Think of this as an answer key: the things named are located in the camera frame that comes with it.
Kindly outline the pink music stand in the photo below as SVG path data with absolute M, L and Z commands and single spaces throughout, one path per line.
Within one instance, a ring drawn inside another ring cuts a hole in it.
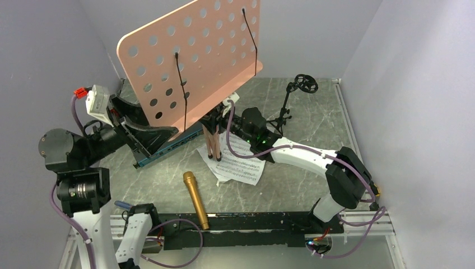
M 151 156 L 257 75 L 260 1 L 192 1 L 124 35 L 117 57 L 151 127 Z

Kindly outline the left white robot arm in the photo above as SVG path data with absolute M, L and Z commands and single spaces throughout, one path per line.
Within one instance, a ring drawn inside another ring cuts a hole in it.
M 151 203 L 133 206 L 124 239 L 115 249 L 110 171 L 97 164 L 123 146 L 151 156 L 178 130 L 151 127 L 139 105 L 118 97 L 89 96 L 86 110 L 99 124 L 90 133 L 55 128 L 39 141 L 46 169 L 57 176 L 49 201 L 77 233 L 83 268 L 138 268 L 147 235 L 156 234 L 161 227 L 157 209 Z

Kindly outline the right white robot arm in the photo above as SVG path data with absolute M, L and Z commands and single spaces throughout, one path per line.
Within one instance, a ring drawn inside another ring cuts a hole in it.
M 360 158 L 349 147 L 339 150 L 322 150 L 293 142 L 272 132 L 258 108 L 247 108 L 241 116 L 233 110 L 217 106 L 200 119 L 207 131 L 215 133 L 221 128 L 247 142 L 251 158 L 293 165 L 327 180 L 329 191 L 318 199 L 310 211 L 309 226 L 316 233 L 330 226 L 330 221 L 345 209 L 354 209 L 363 202 L 368 192 L 368 203 L 375 201 L 378 191 Z

